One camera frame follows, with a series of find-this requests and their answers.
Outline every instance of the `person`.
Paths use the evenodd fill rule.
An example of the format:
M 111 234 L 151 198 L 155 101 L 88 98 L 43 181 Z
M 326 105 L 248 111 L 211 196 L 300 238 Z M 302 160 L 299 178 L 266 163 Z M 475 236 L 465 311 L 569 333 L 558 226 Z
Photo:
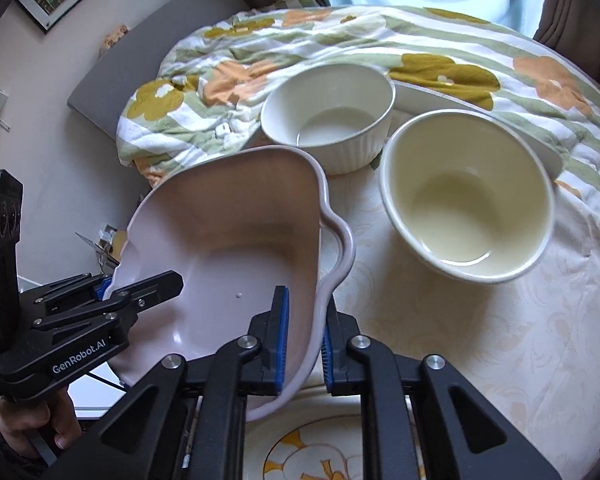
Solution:
M 36 406 L 23 406 L 0 397 L 0 480 L 29 480 L 42 475 L 46 465 L 24 432 L 42 428 L 48 422 L 56 431 L 54 440 L 60 449 L 67 449 L 81 436 L 74 403 L 66 388 L 57 391 L 51 402 Z

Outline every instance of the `white bowl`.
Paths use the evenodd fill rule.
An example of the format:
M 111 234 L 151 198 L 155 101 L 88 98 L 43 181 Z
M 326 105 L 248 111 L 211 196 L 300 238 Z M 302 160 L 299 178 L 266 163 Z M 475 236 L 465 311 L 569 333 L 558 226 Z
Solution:
M 394 83 L 371 67 L 320 65 L 267 97 L 262 130 L 274 142 L 315 157 L 327 174 L 349 173 L 382 150 L 394 101 Z
M 551 237 L 554 195 L 540 161 L 478 112 L 437 110 L 405 123 L 382 152 L 380 185 L 410 248 L 453 278 L 512 280 Z

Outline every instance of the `white wall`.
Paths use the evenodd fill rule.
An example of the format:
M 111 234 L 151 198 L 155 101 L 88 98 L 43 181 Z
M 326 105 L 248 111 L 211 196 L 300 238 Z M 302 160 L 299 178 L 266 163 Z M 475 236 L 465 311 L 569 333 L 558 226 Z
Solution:
M 104 35 L 133 27 L 170 0 L 82 0 L 47 35 L 17 4 L 0 20 L 0 169 L 24 184 L 18 273 L 48 283 L 98 272 L 74 232 L 96 238 L 105 223 L 124 228 L 143 177 L 118 161 L 115 143 L 69 110 L 66 99 L 96 62 Z

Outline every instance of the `floral blanket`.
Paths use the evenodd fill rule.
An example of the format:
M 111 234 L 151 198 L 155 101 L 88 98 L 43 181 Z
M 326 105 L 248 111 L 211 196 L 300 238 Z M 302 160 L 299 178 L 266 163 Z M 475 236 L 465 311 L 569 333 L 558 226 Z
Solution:
M 325 62 L 371 64 L 397 80 L 460 98 L 553 146 L 558 184 L 600 215 L 600 87 L 561 56 L 508 28 L 414 7 L 315 7 L 311 0 L 241 12 L 179 41 L 157 79 L 131 97 L 118 153 L 156 186 L 239 150 L 269 92 Z

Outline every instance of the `black bracket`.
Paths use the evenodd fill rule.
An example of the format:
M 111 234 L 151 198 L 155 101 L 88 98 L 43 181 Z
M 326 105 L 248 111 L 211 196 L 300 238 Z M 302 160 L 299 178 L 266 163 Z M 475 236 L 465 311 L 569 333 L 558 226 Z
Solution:
M 35 404 L 128 346 L 138 312 L 174 298 L 182 277 L 172 270 L 100 300 L 110 276 L 74 276 L 20 296 L 20 322 L 0 352 L 0 395 Z
M 540 452 L 442 356 L 394 354 L 327 310 L 323 368 L 334 396 L 360 394 L 365 479 L 418 480 L 410 396 L 430 480 L 558 480 Z
M 165 356 L 43 479 L 242 480 L 247 394 L 278 390 L 288 308 L 288 290 L 279 286 L 271 310 L 254 316 L 248 334 L 214 355 L 188 362 Z

